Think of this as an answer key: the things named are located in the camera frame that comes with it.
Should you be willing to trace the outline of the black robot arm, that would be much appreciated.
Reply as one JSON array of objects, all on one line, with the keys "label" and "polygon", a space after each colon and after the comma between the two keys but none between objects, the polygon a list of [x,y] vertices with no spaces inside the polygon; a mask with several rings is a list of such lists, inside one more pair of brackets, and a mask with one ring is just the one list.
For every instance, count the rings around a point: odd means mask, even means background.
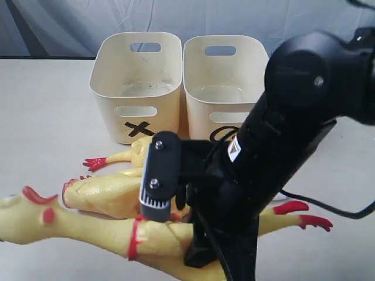
[{"label": "black robot arm", "polygon": [[374,29],[346,42],[315,31],[283,42],[264,93],[231,142],[188,140],[187,203],[194,225],[186,265],[251,259],[260,213],[346,116],[374,125]]}]

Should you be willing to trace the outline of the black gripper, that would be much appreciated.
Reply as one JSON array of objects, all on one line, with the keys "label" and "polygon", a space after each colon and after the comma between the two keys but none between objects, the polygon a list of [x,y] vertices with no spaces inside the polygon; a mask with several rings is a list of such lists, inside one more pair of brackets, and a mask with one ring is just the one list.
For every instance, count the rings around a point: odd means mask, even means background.
[{"label": "black gripper", "polygon": [[187,194],[178,203],[191,207],[193,241],[184,263],[202,268],[217,259],[223,268],[254,268],[260,197],[251,169],[258,158],[259,140],[180,140],[180,183]]}]

